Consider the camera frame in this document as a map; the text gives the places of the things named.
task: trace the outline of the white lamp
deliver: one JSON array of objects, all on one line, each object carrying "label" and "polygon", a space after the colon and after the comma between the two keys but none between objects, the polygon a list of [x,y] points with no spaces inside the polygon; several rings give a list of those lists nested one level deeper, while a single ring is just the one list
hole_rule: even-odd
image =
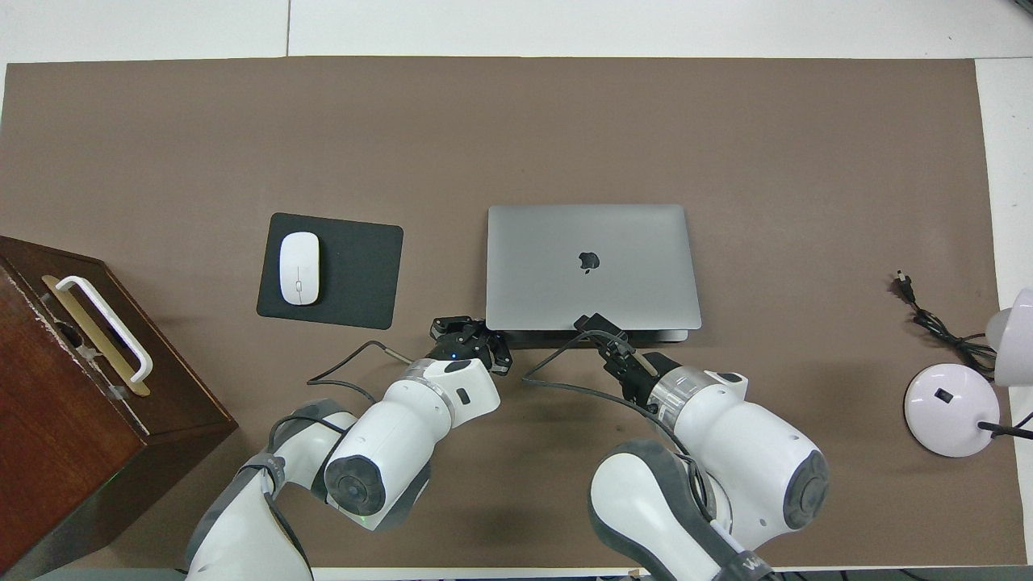
[{"label": "white lamp", "polygon": [[1033,386],[1033,288],[1024,288],[1010,309],[990,319],[987,342],[997,351],[995,384]]},{"label": "white lamp", "polygon": [[[987,342],[997,351],[994,381],[1001,387],[1033,385],[1033,288],[994,315]],[[908,386],[904,418],[919,444],[942,456],[979,452],[1001,434],[1033,438],[1033,432],[1001,426],[994,388],[978,372],[953,363],[924,369]]]}]

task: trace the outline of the silver laptop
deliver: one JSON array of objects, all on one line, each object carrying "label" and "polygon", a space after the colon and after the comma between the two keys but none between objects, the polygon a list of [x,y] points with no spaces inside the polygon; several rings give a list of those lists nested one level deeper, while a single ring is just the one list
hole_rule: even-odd
[{"label": "silver laptop", "polygon": [[496,331],[573,331],[598,312],[627,331],[660,332],[649,340],[684,340],[700,327],[685,210],[491,207],[487,311]]}]

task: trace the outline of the desk lamp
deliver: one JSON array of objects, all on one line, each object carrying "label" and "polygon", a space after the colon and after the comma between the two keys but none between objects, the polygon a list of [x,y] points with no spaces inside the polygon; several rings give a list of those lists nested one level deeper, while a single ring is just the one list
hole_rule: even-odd
[{"label": "desk lamp", "polygon": [[[1033,288],[1025,288],[1010,309],[990,319],[988,349],[985,345],[967,343],[982,335],[957,338],[946,333],[939,319],[917,307],[910,277],[899,271],[897,286],[915,307],[915,323],[958,348],[968,364],[933,365],[911,380],[904,397],[904,417],[915,439],[952,458],[975,454],[999,435],[1033,439],[1033,431],[1021,429],[1033,414],[1014,427],[1000,425],[1001,410],[990,385],[994,380],[1000,387],[1033,386]],[[927,326],[929,318],[935,319],[939,328]],[[991,367],[976,362],[973,351],[987,360],[994,360],[996,351],[996,364]]]}]

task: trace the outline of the black mouse pad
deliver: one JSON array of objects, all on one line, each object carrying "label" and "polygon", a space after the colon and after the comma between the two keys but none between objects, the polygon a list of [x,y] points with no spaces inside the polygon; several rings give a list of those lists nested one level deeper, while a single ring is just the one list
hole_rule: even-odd
[{"label": "black mouse pad", "polygon": [[[293,232],[311,232],[319,238],[319,297],[311,305],[292,305],[280,292],[280,243]],[[273,214],[258,314],[388,329],[395,316],[402,234],[395,225]]]}]

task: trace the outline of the cable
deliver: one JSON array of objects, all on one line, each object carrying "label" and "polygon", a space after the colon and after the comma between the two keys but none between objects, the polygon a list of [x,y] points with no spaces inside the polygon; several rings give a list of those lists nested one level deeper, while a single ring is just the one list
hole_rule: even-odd
[{"label": "cable", "polygon": [[348,433],[348,430],[342,428],[341,426],[334,425],[334,424],[332,424],[332,423],[330,423],[326,420],[323,420],[321,418],[309,418],[308,416],[293,416],[293,415],[291,415],[291,416],[287,416],[286,418],[280,418],[279,420],[276,421],[275,424],[273,424],[273,427],[270,428],[270,430],[269,430],[269,442],[268,442],[268,445],[265,447],[267,451],[269,451],[271,454],[274,453],[274,452],[276,452],[276,450],[273,448],[275,446],[275,444],[276,444],[276,431],[280,429],[280,426],[286,424],[287,422],[293,421],[293,420],[305,420],[306,422],[312,422],[313,424],[319,424],[320,426],[325,426],[325,427],[327,427],[327,428],[330,428],[330,429],[334,430],[335,432],[337,432],[339,434],[342,434],[342,435]]},{"label": "cable", "polygon": [[972,342],[972,339],[985,337],[985,333],[976,333],[967,337],[954,336],[947,330],[947,326],[938,316],[918,306],[914,298],[914,288],[911,286],[911,277],[904,274],[903,271],[897,271],[897,276],[894,278],[894,286],[900,293],[901,298],[914,309],[914,316],[911,320],[915,325],[929,331],[930,335],[952,347],[961,356],[962,362],[966,366],[978,371],[988,381],[994,380],[994,365],[997,362],[997,351],[990,345]]},{"label": "cable", "polygon": [[351,351],[351,355],[349,355],[348,357],[344,358],[344,360],[341,361],[341,363],[338,363],[334,367],[331,367],[326,371],[323,371],[322,373],[320,373],[320,374],[316,375],[315,377],[309,379],[308,381],[305,383],[305,385],[307,385],[307,386],[342,386],[342,387],[349,388],[351,390],[354,390],[354,391],[361,393],[363,395],[363,397],[365,397],[366,399],[370,400],[370,403],[376,403],[377,402],[376,398],[373,397],[372,395],[370,395],[370,392],[364,390],[363,388],[359,388],[355,384],[352,384],[350,381],[341,381],[341,380],[338,380],[338,379],[323,379],[323,377],[325,377],[326,375],[330,375],[331,373],[333,373],[333,372],[337,371],[338,369],[344,367],[344,365],[346,363],[348,363],[349,361],[351,361],[352,359],[354,359],[355,356],[357,356],[358,354],[363,353],[366,349],[366,347],[369,347],[370,345],[376,345],[376,346],[380,347],[380,349],[383,350],[385,354],[387,354],[389,357],[393,357],[393,358],[401,361],[402,363],[405,363],[406,365],[412,365],[412,360],[411,359],[409,359],[409,358],[401,355],[400,353],[398,353],[395,349],[388,347],[387,345],[384,345],[380,341],[366,341],[365,343],[363,343],[363,345],[361,347],[358,347],[357,349]]},{"label": "cable", "polygon": [[577,344],[581,340],[586,339],[588,337],[602,337],[602,338],[607,339],[609,341],[616,342],[618,345],[620,345],[621,347],[623,347],[623,348],[625,348],[625,349],[627,349],[627,350],[629,350],[631,353],[634,353],[634,347],[632,347],[627,341],[625,341],[624,339],[621,339],[620,337],[618,337],[616,335],[612,335],[609,333],[606,333],[605,331],[598,331],[598,330],[585,331],[584,333],[581,333],[580,335],[577,335],[573,339],[570,339],[569,341],[567,341],[562,347],[556,349],[556,351],[554,351],[552,355],[550,355],[549,357],[546,357],[545,359],[543,359],[541,361],[541,363],[539,363],[538,365],[535,365],[533,368],[531,368],[530,371],[528,371],[527,373],[524,374],[523,377],[521,377],[521,380],[523,380],[526,384],[530,384],[532,386],[540,386],[540,387],[544,387],[544,388],[557,388],[557,389],[561,389],[561,390],[571,391],[571,392],[574,392],[574,393],[580,393],[580,394],[585,394],[585,395],[591,395],[591,396],[595,396],[595,397],[598,397],[598,398],[602,398],[602,399],[605,399],[607,401],[612,401],[614,403],[618,403],[620,405],[623,405],[624,407],[627,407],[629,409],[633,409],[636,414],[638,414],[643,418],[646,418],[650,422],[653,422],[653,424],[655,424],[658,428],[660,428],[660,430],[662,430],[663,433],[665,433],[667,435],[667,437],[669,437],[670,440],[675,442],[675,446],[678,447],[678,450],[681,452],[681,454],[676,454],[676,456],[678,456],[679,458],[681,458],[683,460],[687,460],[689,462],[689,469],[690,469],[690,471],[694,472],[695,480],[696,480],[696,483],[697,483],[697,486],[695,486],[695,487],[690,486],[689,487],[690,490],[691,490],[691,492],[692,492],[693,500],[695,500],[696,507],[699,509],[699,512],[702,513],[703,517],[707,518],[708,522],[714,520],[713,515],[711,515],[710,510],[708,510],[708,508],[707,508],[707,500],[708,500],[708,498],[705,496],[705,493],[700,492],[700,490],[705,490],[706,489],[706,483],[703,483],[703,481],[702,481],[702,479],[706,478],[706,475],[701,473],[703,471],[698,469],[698,462],[696,462],[691,456],[689,456],[688,449],[686,449],[685,446],[682,444],[682,441],[680,439],[678,439],[678,436],[675,435],[674,430],[671,430],[667,426],[663,425],[663,423],[661,423],[660,420],[658,420],[656,418],[656,416],[653,416],[652,414],[650,414],[646,409],[643,409],[641,407],[638,407],[634,403],[631,403],[629,401],[625,401],[625,400],[623,400],[623,399],[621,399],[621,398],[619,398],[617,396],[613,396],[613,395],[609,395],[607,393],[600,392],[598,390],[592,390],[592,389],[589,389],[589,388],[583,388],[581,386],[574,386],[574,385],[571,385],[571,384],[559,384],[559,383],[555,383],[555,381],[544,381],[544,380],[541,380],[541,379],[532,379],[531,378],[531,375],[534,375],[539,370],[543,369],[554,359],[558,358],[563,351],[569,349],[573,345]]},{"label": "cable", "polygon": [[262,498],[265,499],[265,507],[269,509],[270,514],[273,515],[273,519],[280,525],[280,530],[287,536],[287,540],[289,540],[290,544],[294,546],[294,550],[298,551],[298,554],[302,556],[302,560],[305,561],[305,565],[311,570],[312,563],[309,562],[309,555],[305,554],[305,548],[302,547],[302,542],[298,540],[298,536],[294,534],[294,529],[290,527],[290,523],[287,522],[287,517],[283,516],[283,513],[280,512],[280,508],[276,506],[276,501],[273,499],[273,494],[270,492],[263,492]]},{"label": "cable", "polygon": [[976,422],[975,426],[980,430],[990,431],[991,438],[996,438],[999,435],[1009,435],[1012,437],[1033,439],[1033,431],[1030,430],[1021,430],[1019,428],[1002,426],[1000,424],[991,424],[990,422]]},{"label": "cable", "polygon": [[1024,418],[1022,422],[1019,422],[1018,424],[1015,424],[1015,427],[1016,428],[1021,428],[1024,425],[1026,425],[1026,422],[1029,422],[1030,420],[1033,420],[1033,411],[1031,411],[1029,416],[1027,416],[1026,418]]},{"label": "cable", "polygon": [[932,581],[931,579],[927,579],[926,577],[918,577],[917,575],[911,573],[910,571],[904,570],[904,569],[900,570],[900,572],[903,573],[904,575],[907,575],[911,579],[914,579],[915,581]]}]

